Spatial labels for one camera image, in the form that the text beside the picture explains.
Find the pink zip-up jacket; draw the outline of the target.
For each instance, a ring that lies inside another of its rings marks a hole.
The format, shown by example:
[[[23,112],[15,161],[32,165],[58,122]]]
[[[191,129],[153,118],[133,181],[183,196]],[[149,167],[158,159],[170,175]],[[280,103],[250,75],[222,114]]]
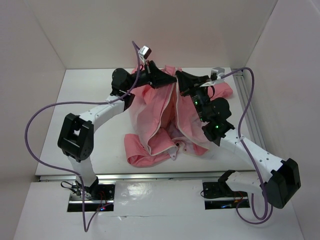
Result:
[[[126,134],[127,162],[138,168],[152,167],[179,151],[203,156],[211,142],[202,131],[202,122],[190,97],[179,93],[177,83],[154,89],[144,85],[132,90],[135,95],[128,108],[135,133]]]

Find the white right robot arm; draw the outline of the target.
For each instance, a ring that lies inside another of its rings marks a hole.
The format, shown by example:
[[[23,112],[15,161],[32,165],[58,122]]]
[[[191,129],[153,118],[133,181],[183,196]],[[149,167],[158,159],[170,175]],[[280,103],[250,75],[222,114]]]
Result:
[[[232,115],[228,101],[223,97],[211,100],[208,88],[214,88],[226,78],[224,70],[215,68],[211,76],[195,76],[177,71],[180,95],[189,96],[201,122],[205,137],[255,168],[254,173],[226,171],[219,179],[218,190],[223,196],[233,192],[261,194],[267,202],[283,209],[301,187],[298,163],[284,160],[247,139],[227,119]]]

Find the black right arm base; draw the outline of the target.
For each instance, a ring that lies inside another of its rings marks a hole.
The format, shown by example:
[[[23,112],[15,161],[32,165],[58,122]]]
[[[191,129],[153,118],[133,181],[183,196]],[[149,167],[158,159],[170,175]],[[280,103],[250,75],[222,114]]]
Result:
[[[205,181],[200,196],[204,199],[205,210],[225,210],[249,208],[248,194],[244,191],[233,191],[227,185],[227,180],[235,170],[226,171],[217,181]]]

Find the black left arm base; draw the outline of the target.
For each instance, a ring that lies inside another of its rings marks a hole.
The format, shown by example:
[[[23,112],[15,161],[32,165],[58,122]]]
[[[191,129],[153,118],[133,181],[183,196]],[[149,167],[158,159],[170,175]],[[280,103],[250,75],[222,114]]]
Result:
[[[62,181],[60,186],[69,190],[69,200],[67,212],[77,213],[82,211],[82,189],[75,182]],[[84,211],[85,212],[113,212],[115,183],[98,184],[91,192],[85,192]]]

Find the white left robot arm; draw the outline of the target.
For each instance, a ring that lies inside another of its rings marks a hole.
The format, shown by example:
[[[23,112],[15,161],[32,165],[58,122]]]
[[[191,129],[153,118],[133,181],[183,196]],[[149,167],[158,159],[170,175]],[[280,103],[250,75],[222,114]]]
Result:
[[[148,85],[158,89],[176,81],[174,69],[159,69],[152,60],[139,66],[134,73],[117,68],[112,73],[111,93],[103,104],[80,115],[69,113],[65,116],[57,145],[77,172],[75,182],[86,199],[92,200],[99,193],[99,180],[90,159],[96,130],[131,106],[134,88]]]

